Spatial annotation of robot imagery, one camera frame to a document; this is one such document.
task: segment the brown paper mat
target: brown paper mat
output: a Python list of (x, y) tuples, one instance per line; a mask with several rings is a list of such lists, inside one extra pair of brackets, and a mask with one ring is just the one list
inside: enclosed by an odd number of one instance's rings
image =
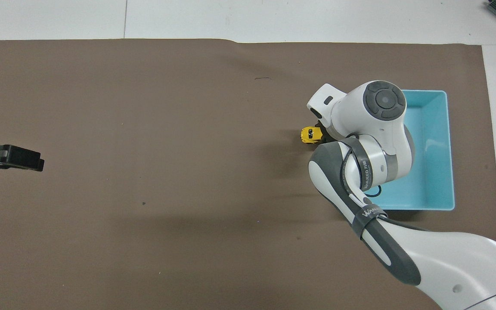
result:
[(373, 79), (449, 96), (456, 208), (390, 212), (496, 240), (481, 47), (0, 41), (0, 309), (437, 309), (314, 189), (305, 108)]

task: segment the blue plastic bin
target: blue plastic bin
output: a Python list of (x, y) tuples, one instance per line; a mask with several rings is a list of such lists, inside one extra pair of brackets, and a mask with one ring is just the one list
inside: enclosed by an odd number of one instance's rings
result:
[[(442, 90), (403, 90), (405, 125), (415, 142), (415, 164), (401, 179), (382, 185), (372, 198), (384, 210), (453, 210), (455, 190), (447, 94)], [(378, 188), (367, 191), (374, 194)]]

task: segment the yellow toy car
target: yellow toy car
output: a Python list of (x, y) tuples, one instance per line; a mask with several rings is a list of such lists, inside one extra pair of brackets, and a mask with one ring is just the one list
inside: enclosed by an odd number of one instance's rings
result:
[(305, 127), (301, 130), (300, 137), (303, 143), (319, 143), (322, 139), (322, 131), (319, 127)]

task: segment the circular joint cover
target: circular joint cover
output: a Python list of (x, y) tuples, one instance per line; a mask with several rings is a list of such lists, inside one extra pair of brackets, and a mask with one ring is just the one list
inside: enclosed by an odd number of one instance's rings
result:
[(368, 84), (363, 93), (363, 103), (370, 115), (382, 121), (400, 117), (407, 106), (403, 92), (386, 81)]

